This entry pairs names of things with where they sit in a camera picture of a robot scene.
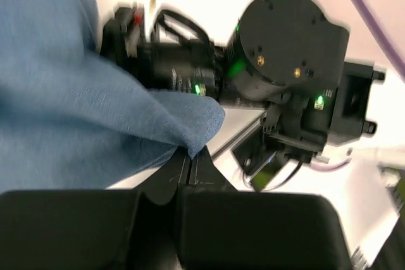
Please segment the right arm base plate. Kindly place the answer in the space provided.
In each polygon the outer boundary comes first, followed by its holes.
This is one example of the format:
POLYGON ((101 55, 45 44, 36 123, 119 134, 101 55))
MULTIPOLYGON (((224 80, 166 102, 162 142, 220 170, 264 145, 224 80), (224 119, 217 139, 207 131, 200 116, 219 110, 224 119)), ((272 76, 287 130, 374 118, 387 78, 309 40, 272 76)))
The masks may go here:
POLYGON ((303 165, 301 155, 260 130, 238 138, 231 152, 237 164, 232 183, 241 191, 276 190, 289 182, 303 165))

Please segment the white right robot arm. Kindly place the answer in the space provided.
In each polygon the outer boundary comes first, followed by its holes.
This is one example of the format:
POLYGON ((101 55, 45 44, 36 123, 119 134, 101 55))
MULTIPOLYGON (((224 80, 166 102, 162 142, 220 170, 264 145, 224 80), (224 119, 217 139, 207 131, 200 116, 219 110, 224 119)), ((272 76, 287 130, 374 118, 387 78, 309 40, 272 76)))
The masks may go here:
POLYGON ((207 152, 182 151, 139 189, 168 211, 184 269, 360 269, 337 212, 323 197, 268 193, 264 173, 309 164, 328 141, 343 144, 377 126, 365 119, 370 87, 385 75, 345 61, 349 32, 312 0, 254 0, 227 46, 169 9, 154 24, 176 43, 144 37, 137 7, 120 7, 103 28, 101 54, 143 86, 264 109, 235 148, 252 192, 238 191, 207 152))

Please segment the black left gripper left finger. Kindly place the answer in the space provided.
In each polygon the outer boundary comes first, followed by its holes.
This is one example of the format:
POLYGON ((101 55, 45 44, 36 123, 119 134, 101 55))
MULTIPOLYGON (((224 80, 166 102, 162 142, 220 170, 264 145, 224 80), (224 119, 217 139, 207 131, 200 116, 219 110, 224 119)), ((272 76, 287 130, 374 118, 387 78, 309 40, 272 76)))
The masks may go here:
POLYGON ((133 190, 1 195, 2 269, 180 269, 171 203, 190 159, 178 149, 133 190))

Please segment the blue pillowcase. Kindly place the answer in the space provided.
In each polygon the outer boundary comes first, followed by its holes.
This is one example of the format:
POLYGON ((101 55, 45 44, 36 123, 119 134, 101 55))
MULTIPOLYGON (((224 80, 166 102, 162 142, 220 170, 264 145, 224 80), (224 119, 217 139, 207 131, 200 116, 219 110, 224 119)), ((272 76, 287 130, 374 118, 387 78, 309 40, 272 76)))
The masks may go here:
POLYGON ((106 188, 196 155, 225 113, 96 52, 96 0, 1 0, 1 191, 106 188))

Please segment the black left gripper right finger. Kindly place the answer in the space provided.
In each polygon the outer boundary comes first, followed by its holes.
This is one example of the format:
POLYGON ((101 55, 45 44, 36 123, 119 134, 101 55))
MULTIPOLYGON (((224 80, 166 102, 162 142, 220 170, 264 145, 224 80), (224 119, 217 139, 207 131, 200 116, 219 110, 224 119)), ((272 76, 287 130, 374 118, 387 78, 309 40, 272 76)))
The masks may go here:
POLYGON ((180 262, 186 269, 350 269, 340 220, 324 197, 238 192, 202 151, 182 152, 180 262))

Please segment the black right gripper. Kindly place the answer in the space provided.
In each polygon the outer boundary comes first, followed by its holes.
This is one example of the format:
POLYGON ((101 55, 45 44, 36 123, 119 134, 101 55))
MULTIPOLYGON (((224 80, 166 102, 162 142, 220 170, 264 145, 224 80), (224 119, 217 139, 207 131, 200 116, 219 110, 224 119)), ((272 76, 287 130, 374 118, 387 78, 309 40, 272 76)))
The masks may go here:
POLYGON ((147 40, 144 10, 119 7, 104 25, 100 54, 148 89, 219 98, 221 68, 214 44, 200 26, 175 11, 157 14, 147 40))

